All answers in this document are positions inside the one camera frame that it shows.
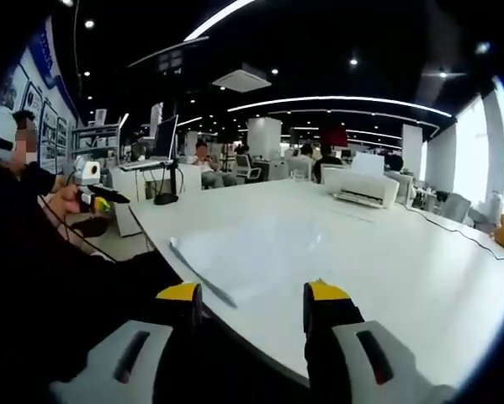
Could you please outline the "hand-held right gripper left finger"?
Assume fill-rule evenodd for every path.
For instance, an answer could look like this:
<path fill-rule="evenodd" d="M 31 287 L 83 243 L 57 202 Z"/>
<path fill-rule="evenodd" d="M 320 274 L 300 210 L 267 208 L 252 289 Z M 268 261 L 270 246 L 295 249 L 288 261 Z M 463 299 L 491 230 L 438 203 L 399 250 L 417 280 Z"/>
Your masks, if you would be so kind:
<path fill-rule="evenodd" d="M 54 382 L 58 403 L 154 403 L 164 375 L 176 385 L 202 314 L 202 287 L 182 283 L 157 294 L 138 318 L 129 320 L 87 356 L 82 372 Z"/>

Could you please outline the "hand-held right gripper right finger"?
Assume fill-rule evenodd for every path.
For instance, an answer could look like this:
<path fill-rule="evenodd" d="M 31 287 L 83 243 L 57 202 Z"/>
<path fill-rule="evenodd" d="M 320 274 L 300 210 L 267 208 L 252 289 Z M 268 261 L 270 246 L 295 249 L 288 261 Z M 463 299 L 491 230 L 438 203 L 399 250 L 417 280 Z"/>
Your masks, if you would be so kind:
<path fill-rule="evenodd" d="M 451 403 L 456 390 L 434 385 L 414 353 L 349 294 L 321 279 L 303 289 L 305 360 L 314 403 Z"/>

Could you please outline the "person's left hand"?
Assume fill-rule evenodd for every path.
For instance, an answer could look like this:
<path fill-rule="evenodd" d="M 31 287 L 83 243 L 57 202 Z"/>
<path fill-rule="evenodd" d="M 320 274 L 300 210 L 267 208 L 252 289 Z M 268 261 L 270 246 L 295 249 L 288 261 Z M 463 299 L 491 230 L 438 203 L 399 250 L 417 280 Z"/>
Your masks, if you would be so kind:
<path fill-rule="evenodd" d="M 75 184 L 67 185 L 50 198 L 48 205 L 61 219 L 64 219 L 67 215 L 79 214 L 81 206 L 78 192 L 79 189 Z"/>

